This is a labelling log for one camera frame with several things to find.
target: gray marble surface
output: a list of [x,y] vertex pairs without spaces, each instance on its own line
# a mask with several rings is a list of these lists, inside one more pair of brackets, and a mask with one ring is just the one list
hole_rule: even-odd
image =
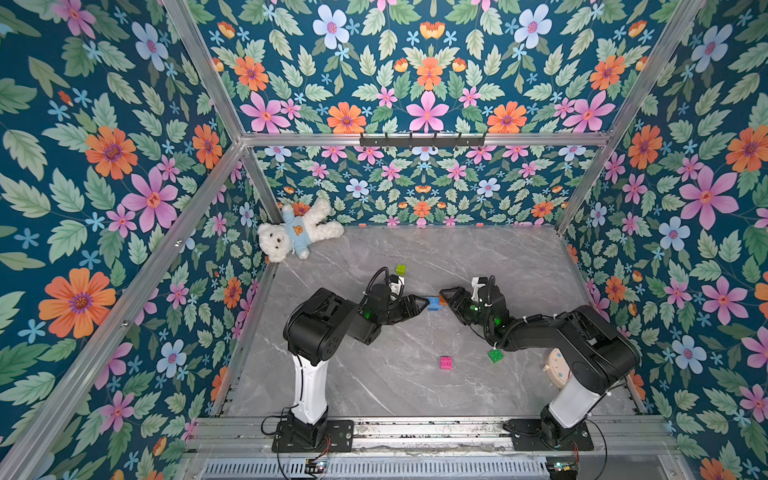
[[[473,276],[496,275],[515,316],[560,313],[586,303],[560,239],[551,228],[348,228],[313,244],[309,259],[280,266],[228,416],[260,416],[292,405],[293,363],[283,340],[288,315],[321,286],[358,302],[381,267],[407,266],[406,294],[471,289]],[[346,337],[329,361],[330,415],[537,415],[557,394],[542,371],[546,349],[505,352],[490,346],[445,308],[384,326],[370,346]],[[453,370],[440,369],[440,356]],[[633,413],[625,388],[595,414]]]

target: cable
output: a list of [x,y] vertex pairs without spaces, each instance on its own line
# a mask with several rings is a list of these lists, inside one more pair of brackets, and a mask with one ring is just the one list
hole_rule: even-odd
[[603,431],[600,430],[600,426],[598,426],[597,423],[592,422],[590,419],[587,419],[587,422],[590,422],[596,429],[598,429],[598,432],[600,432],[600,437],[603,439],[603,446],[605,447],[605,456],[603,457],[603,468],[600,469],[600,473],[598,473],[598,476],[594,478],[594,480],[598,480],[602,475],[603,472],[605,472],[605,465],[608,464],[608,443],[605,442],[605,435],[603,435]]

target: white teddy bear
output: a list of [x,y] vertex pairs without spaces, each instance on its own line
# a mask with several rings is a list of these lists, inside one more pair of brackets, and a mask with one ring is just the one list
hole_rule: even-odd
[[296,252],[301,260],[310,255],[312,243],[329,238],[341,237],[344,227],[337,221],[322,223],[331,211],[331,204],[324,198],[318,198],[312,208],[303,216],[295,215],[293,207],[283,206],[283,219],[286,223],[259,225],[259,246],[266,253],[270,262],[282,262],[289,252]]

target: vent grille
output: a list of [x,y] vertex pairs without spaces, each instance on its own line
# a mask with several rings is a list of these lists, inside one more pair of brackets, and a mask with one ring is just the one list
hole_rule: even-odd
[[[311,478],[304,473],[304,458],[283,460],[291,478]],[[326,478],[549,478],[544,457],[441,457],[441,458],[331,458]],[[216,458],[207,461],[203,479],[282,478],[277,460],[270,458]]]

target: aluminum rail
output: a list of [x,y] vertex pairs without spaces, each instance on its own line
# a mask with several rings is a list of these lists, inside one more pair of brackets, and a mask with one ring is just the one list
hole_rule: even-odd
[[190,236],[200,217],[208,210],[210,202],[229,178],[242,153],[243,147],[232,146],[197,189],[157,249],[45,400],[38,414],[5,455],[0,463],[1,480],[29,480],[37,472],[38,466],[93,388],[96,377],[110,361],[128,328],[173,263],[179,253],[179,246]]
[[611,159],[611,155],[616,151],[624,132],[632,125],[640,106],[650,94],[650,90],[658,81],[662,70],[672,58],[672,54],[704,3],[704,0],[680,0],[680,3],[677,4],[670,21],[664,27],[653,51],[648,56],[648,63],[637,77],[637,81],[611,123],[611,129],[608,131],[608,143],[595,154],[574,194],[571,195],[565,212],[560,216],[556,225],[560,235],[565,233],[576,212],[587,199],[592,186],[600,177],[608,160]]

